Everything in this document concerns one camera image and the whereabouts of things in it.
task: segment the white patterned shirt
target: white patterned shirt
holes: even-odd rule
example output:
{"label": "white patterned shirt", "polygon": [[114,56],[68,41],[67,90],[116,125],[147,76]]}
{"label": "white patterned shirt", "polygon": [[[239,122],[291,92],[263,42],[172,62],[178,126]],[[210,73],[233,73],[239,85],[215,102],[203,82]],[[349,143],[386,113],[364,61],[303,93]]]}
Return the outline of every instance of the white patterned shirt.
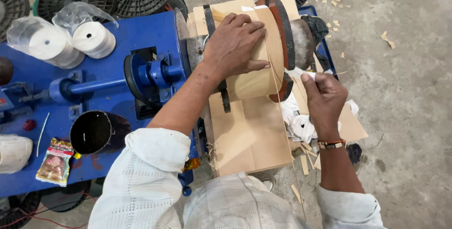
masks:
{"label": "white patterned shirt", "polygon": [[[181,228],[174,204],[182,194],[177,174],[187,160],[190,139],[168,129],[138,129],[110,168],[94,205],[89,229]],[[384,228],[380,205],[370,194],[335,192],[318,186],[323,227]],[[290,204],[244,173],[207,181],[190,195],[185,229],[310,227]]]}

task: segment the man's right hand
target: man's right hand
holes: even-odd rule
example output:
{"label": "man's right hand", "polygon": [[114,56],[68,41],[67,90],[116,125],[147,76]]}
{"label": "man's right hand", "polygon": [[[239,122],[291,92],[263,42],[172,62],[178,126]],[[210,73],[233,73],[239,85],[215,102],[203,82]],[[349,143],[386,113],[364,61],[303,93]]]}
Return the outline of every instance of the man's right hand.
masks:
{"label": "man's right hand", "polygon": [[320,141],[340,141],[338,120],[348,91],[331,74],[316,73],[315,82],[301,76],[307,93],[309,114]]}

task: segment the bolt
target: bolt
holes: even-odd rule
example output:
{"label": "bolt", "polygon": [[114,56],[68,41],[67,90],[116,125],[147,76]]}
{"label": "bolt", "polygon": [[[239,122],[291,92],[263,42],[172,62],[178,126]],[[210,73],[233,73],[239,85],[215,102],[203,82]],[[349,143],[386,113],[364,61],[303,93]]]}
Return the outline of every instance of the bolt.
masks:
{"label": "bolt", "polygon": [[69,111],[69,115],[71,115],[71,116],[76,116],[78,113],[79,113],[79,112],[78,112],[77,110],[75,110],[75,109],[71,109],[71,110]]}
{"label": "bolt", "polygon": [[170,92],[169,91],[162,91],[162,96],[164,98],[168,98],[170,96]]}

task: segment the person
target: person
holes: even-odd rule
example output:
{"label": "person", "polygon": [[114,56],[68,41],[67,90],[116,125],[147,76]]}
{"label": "person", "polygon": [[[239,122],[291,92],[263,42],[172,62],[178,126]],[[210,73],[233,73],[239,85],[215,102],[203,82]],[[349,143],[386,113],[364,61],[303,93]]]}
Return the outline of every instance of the person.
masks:
{"label": "person", "polygon": [[[206,44],[204,59],[147,128],[126,137],[94,205],[90,229],[181,228],[174,204],[182,186],[177,174],[188,158],[188,135],[218,84],[228,76],[269,68],[251,60],[265,36],[264,24],[229,14]],[[301,76],[320,141],[340,141],[337,122],[347,90],[332,75]],[[324,228],[383,228],[380,206],[365,194],[343,147],[320,149],[317,199]],[[184,228],[310,228],[290,204],[245,173],[204,182],[188,198]]]}

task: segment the paper insulation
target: paper insulation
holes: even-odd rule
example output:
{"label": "paper insulation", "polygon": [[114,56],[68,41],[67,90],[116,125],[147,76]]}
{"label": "paper insulation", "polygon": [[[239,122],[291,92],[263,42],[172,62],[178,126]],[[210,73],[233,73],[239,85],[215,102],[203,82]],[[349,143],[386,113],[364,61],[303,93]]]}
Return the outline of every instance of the paper insulation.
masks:
{"label": "paper insulation", "polygon": [[15,173],[27,164],[33,141],[15,134],[0,134],[0,173]]}
{"label": "paper insulation", "polygon": [[35,32],[28,46],[31,56],[63,69],[76,67],[85,58],[85,54],[73,48],[56,27]]}
{"label": "paper insulation", "polygon": [[93,59],[101,59],[113,52],[116,39],[102,24],[91,21],[75,30],[72,45]]}

